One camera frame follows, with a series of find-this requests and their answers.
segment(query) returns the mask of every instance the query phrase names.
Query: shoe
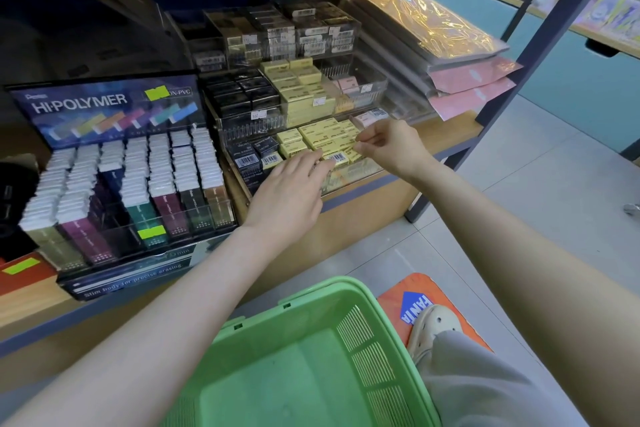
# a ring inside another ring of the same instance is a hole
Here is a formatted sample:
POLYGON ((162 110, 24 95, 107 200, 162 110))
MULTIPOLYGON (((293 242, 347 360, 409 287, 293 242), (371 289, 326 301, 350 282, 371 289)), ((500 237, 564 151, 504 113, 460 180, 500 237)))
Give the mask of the shoe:
POLYGON ((462 325, 456 313, 444 305, 432 304, 420 312, 413 323, 406 349, 414 364, 431 350, 436 335, 443 331, 460 331, 462 325))

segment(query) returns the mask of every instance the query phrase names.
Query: green shopping basket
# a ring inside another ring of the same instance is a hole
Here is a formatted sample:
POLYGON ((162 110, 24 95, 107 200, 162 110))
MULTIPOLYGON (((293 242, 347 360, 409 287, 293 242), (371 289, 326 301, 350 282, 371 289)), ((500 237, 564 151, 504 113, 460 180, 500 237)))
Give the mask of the green shopping basket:
POLYGON ((162 425, 439 427, 440 418, 376 298, 334 277, 228 321, 162 425))

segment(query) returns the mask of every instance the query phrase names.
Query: pant leg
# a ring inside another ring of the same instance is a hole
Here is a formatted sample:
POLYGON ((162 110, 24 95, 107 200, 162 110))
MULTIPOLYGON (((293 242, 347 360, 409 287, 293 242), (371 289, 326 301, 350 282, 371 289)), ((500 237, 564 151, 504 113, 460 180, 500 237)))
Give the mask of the pant leg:
POLYGON ((526 376, 460 332, 438 334, 416 367, 443 427, 570 425, 526 376))

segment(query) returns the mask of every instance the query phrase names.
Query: tiled floor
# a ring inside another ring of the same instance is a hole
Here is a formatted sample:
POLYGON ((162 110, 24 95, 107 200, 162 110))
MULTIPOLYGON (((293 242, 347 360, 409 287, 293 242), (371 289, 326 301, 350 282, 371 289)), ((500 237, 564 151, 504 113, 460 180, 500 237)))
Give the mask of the tiled floor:
MULTIPOLYGON (((600 143, 516 97, 461 166, 460 175, 540 233, 640 294, 640 220, 621 211, 640 199, 640 168, 600 143)), ((351 275, 380 295, 412 272, 429 275, 491 346, 586 425, 533 355, 430 208, 415 226, 398 220, 343 252, 246 303, 252 316, 334 275, 351 275)))

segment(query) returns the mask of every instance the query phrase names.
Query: pink package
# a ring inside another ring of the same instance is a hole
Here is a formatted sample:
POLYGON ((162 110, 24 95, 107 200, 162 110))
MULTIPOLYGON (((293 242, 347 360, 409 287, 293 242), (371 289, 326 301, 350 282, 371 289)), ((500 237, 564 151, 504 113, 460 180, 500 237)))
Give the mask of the pink package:
POLYGON ((460 115, 467 110, 478 108, 487 101, 494 99, 507 90, 516 86, 508 78, 500 78, 498 81, 488 85, 472 88, 447 96, 433 96, 429 98, 429 103, 443 120, 449 120, 460 115))
POLYGON ((521 67, 516 61, 494 56, 473 64, 429 72, 429 76, 436 89, 445 93, 458 93, 498 81, 521 67))

